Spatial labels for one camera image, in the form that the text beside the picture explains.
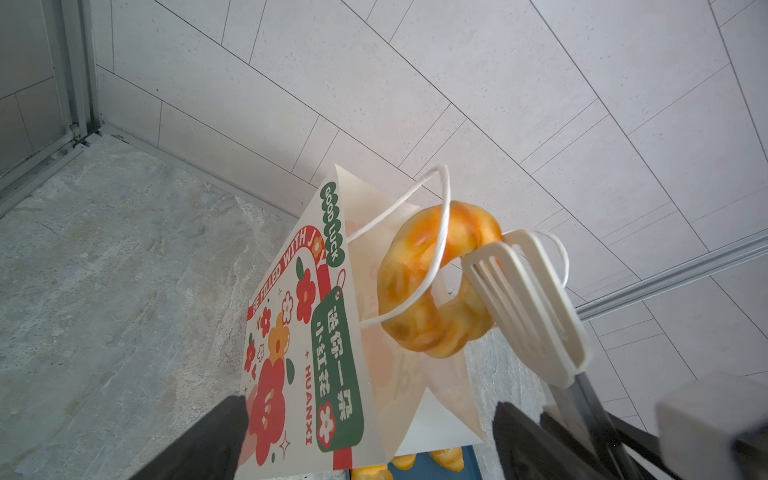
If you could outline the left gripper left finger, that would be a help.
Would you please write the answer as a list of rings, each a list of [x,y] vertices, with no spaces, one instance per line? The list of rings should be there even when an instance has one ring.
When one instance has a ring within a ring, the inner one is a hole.
[[[233,479],[248,422],[246,398],[228,396],[131,479]]]

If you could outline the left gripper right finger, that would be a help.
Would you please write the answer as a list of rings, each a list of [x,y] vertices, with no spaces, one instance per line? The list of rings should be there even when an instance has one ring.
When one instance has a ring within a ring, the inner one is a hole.
[[[505,479],[599,479],[600,474],[512,403],[500,402],[493,438]]]

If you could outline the white paper gift bag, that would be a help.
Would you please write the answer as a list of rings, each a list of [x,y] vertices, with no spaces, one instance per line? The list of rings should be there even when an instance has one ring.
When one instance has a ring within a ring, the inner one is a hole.
[[[480,443],[464,349],[498,326],[461,260],[505,233],[450,195],[422,209],[333,167],[248,306],[236,477]]]

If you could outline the white slotted tongs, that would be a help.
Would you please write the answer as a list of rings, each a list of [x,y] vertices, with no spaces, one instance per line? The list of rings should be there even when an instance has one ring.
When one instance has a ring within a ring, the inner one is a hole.
[[[518,229],[461,260],[465,276],[517,357],[547,385],[565,428],[620,479],[641,474],[602,407],[586,369],[593,349],[552,266],[543,232]]]

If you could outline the striped long bread front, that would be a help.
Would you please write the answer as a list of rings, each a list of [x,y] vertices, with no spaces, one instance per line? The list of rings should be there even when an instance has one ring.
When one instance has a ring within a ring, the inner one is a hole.
[[[351,480],[393,480],[393,474],[388,465],[377,465],[364,468],[354,468],[350,471]]]

